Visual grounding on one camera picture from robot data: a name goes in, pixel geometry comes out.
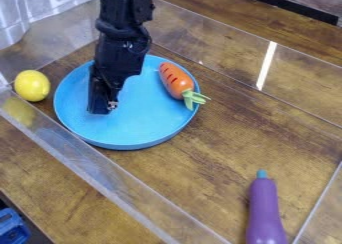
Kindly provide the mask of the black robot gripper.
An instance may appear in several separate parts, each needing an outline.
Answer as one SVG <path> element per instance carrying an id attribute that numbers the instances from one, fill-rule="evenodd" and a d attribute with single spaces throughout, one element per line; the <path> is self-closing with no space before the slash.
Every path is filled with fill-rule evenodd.
<path id="1" fill-rule="evenodd" d="M 151 36 L 142 24 L 115 26 L 98 19 L 100 32 L 90 67 L 88 106 L 92 114 L 108 114 L 118 108 L 118 95 L 124 81 L 142 71 Z"/>

